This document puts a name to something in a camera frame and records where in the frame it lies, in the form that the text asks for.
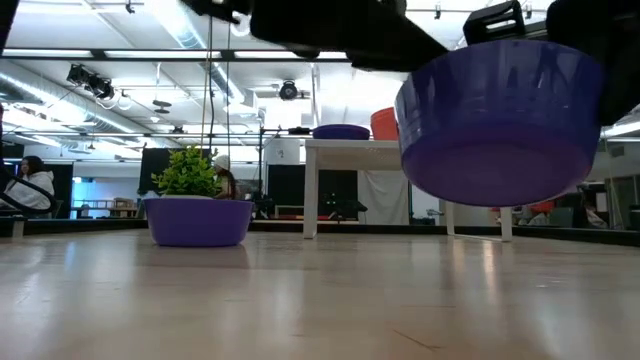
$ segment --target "white curtain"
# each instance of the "white curtain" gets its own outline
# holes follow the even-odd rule
[[[361,224],[409,225],[409,182],[401,171],[358,171]]]

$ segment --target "white table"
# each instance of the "white table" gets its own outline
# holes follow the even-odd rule
[[[313,239],[318,229],[318,174],[320,170],[402,170],[397,141],[316,140],[305,141],[304,226],[305,239]],[[500,209],[502,240],[510,241],[511,209]],[[445,205],[447,234],[456,235],[453,203]]]

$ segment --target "wooden floor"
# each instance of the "wooden floor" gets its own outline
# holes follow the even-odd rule
[[[301,238],[168,249],[129,231],[1,245],[0,359],[640,356],[639,250]]]

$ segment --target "potted plant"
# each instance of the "potted plant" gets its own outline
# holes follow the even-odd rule
[[[220,188],[211,156],[203,157],[195,147],[171,151],[169,167],[152,178],[163,197],[144,203],[158,245],[234,246],[244,240],[253,203],[212,199]]]

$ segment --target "purple bowl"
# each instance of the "purple bowl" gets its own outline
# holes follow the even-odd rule
[[[357,125],[322,125],[313,129],[314,139],[369,140],[369,136],[371,136],[369,129]]]
[[[194,198],[146,199],[149,229],[160,246],[238,245],[247,234],[253,203]]]
[[[475,206],[560,195],[591,170],[603,83],[595,60],[542,41],[441,56],[396,99],[405,174],[427,193]]]

